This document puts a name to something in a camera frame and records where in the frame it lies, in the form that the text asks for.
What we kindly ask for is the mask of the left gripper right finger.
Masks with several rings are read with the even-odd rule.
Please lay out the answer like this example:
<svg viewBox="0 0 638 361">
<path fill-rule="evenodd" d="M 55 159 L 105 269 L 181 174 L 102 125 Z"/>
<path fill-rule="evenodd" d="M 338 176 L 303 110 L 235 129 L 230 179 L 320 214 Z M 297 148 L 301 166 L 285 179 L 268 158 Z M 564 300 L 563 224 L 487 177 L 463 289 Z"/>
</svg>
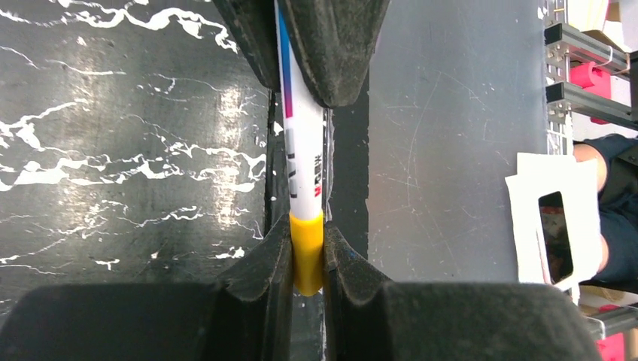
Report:
<svg viewBox="0 0 638 361">
<path fill-rule="evenodd" d="M 324 229 L 329 360 L 599 360 L 585 319 L 542 284 L 398 282 Z"/>
</svg>

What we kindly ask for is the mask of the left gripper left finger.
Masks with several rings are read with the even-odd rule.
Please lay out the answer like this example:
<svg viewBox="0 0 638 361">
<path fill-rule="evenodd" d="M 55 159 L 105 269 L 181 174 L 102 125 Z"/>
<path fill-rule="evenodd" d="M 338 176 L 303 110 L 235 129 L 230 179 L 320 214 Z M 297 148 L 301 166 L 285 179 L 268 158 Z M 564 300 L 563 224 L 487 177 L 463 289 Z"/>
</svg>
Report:
<svg viewBox="0 0 638 361">
<path fill-rule="evenodd" d="M 284 216 L 208 284 L 63 284 L 27 293 L 2 327 L 1 358 L 286 360 L 292 301 Z"/>
</svg>

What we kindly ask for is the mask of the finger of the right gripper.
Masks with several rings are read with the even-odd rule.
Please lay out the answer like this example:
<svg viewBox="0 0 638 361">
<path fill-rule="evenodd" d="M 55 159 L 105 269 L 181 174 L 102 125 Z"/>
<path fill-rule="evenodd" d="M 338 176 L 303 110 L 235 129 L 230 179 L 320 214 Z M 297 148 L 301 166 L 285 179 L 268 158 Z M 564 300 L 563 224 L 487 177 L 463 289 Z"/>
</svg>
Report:
<svg viewBox="0 0 638 361">
<path fill-rule="evenodd" d="M 356 102 L 388 0 L 278 1 L 293 53 L 313 99 L 325 108 Z"/>
<path fill-rule="evenodd" d="M 275 3 L 270 0 L 214 0 L 259 82 L 280 90 Z"/>
</svg>

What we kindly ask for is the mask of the white marker pen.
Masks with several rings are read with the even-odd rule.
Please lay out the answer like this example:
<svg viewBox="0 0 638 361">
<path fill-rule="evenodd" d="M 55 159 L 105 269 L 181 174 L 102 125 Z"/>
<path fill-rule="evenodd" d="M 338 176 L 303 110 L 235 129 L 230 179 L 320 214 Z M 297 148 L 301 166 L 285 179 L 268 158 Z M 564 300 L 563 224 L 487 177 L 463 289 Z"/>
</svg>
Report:
<svg viewBox="0 0 638 361">
<path fill-rule="evenodd" d="M 292 27 L 284 20 L 284 3 L 274 4 L 291 218 L 319 224 L 323 219 L 324 110 L 303 80 L 293 53 Z"/>
</svg>

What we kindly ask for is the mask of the yellow marker cap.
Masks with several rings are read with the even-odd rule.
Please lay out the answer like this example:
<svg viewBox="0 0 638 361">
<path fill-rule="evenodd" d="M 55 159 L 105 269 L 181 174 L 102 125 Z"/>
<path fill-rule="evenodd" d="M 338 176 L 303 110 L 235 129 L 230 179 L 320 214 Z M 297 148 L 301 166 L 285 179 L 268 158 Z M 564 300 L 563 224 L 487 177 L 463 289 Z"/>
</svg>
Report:
<svg viewBox="0 0 638 361">
<path fill-rule="evenodd" d="M 293 246 L 294 286 L 304 296 L 313 296 L 323 287 L 324 215 L 300 220 L 290 214 Z"/>
</svg>

